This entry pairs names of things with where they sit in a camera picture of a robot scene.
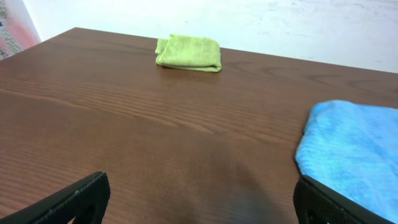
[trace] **green towel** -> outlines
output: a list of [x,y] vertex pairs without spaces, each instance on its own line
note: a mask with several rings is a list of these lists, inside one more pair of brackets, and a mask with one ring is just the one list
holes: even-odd
[[157,41],[155,53],[159,54],[159,65],[204,72],[221,70],[220,45],[209,38],[171,34],[169,40]]

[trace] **white wall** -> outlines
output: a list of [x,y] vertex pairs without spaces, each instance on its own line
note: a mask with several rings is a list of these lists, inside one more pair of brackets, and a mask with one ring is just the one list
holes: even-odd
[[24,0],[42,40],[73,27],[398,73],[398,0]]

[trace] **black plastic armrest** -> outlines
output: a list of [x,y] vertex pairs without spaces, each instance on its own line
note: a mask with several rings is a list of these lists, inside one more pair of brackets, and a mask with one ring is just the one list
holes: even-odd
[[392,223],[306,175],[297,182],[293,202],[300,224]]
[[104,172],[95,172],[45,199],[0,219],[0,224],[100,224],[111,195]]

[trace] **wood grain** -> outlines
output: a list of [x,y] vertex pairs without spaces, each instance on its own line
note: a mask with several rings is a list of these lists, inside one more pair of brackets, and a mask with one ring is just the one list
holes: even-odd
[[0,62],[0,217],[102,170],[103,223],[297,223],[311,106],[398,107],[395,74],[229,49],[175,70],[155,45],[72,29]]

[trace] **blue towel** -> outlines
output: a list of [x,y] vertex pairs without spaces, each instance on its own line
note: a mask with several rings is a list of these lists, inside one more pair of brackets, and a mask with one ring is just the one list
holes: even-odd
[[295,159],[302,174],[398,223],[398,110],[319,103]]

